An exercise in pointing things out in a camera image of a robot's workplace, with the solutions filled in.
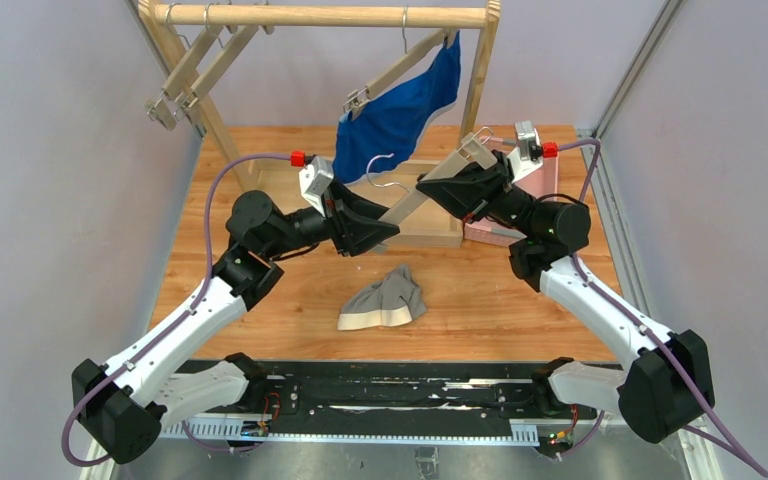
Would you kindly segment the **wooden hanger with grey underwear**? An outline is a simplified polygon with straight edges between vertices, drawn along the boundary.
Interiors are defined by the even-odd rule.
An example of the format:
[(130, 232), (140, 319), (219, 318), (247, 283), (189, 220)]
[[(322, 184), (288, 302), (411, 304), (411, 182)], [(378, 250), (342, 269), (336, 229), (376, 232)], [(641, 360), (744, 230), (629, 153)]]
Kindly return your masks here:
[(495, 156), (486, 146), (493, 137), (487, 126), (466, 134), (456, 148), (441, 160), (409, 160), (392, 172), (368, 173), (365, 182), (372, 188), (396, 188), (398, 198), (382, 215), (382, 222), (397, 225), (400, 233), (375, 246), (374, 253), (383, 253), (392, 247), (441, 247), (458, 248), (463, 241), (461, 218), (442, 215), (440, 206), (430, 209), (432, 199), (417, 189), (432, 181), (449, 181), (472, 165), (483, 169), (496, 163)]

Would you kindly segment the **grey underwear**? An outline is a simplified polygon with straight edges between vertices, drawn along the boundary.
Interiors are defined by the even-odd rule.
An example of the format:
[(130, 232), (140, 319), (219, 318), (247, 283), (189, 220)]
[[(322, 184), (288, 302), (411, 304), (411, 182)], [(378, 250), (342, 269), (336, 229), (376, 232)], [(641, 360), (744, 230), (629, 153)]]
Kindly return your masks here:
[(410, 267), (400, 264), (381, 280), (359, 290), (343, 304), (337, 318), (337, 329), (355, 331), (373, 327), (399, 327), (427, 312), (422, 288), (413, 279)]

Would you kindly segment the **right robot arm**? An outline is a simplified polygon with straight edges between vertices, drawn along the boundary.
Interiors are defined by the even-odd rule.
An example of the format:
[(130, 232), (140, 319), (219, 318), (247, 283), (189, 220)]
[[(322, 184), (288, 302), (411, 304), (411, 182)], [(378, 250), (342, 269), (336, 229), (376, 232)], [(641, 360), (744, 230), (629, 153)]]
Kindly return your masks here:
[(522, 233), (509, 247), (514, 275), (572, 313), (619, 361), (611, 369), (559, 357), (541, 367), (532, 382), (543, 413), (578, 405), (617, 414), (641, 439), (658, 443), (712, 411), (706, 342), (635, 309), (578, 257), (591, 228), (585, 203), (527, 193), (502, 160), (488, 168), (471, 163), (448, 178), (424, 175), (416, 188), (456, 218), (489, 217)]

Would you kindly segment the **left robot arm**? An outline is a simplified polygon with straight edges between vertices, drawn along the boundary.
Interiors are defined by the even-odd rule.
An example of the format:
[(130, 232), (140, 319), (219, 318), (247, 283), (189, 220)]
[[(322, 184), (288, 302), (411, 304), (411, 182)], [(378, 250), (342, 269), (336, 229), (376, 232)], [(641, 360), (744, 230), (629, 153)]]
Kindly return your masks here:
[(386, 207), (339, 183), (327, 186), (321, 201), (319, 207), (284, 213), (264, 191), (240, 195), (226, 222), (228, 247), (219, 258), (207, 258), (196, 290), (129, 348), (102, 364), (85, 359), (74, 368), (74, 407), (61, 434), (70, 463), (92, 464), (70, 451), (75, 423), (105, 450), (106, 459), (123, 465), (145, 453), (163, 429), (218, 406), (254, 399), (250, 388), (262, 392), (265, 373), (242, 353), (205, 373), (175, 373), (208, 339), (270, 293), (284, 274), (278, 261), (325, 241), (343, 256), (357, 256), (400, 231), (385, 221)]

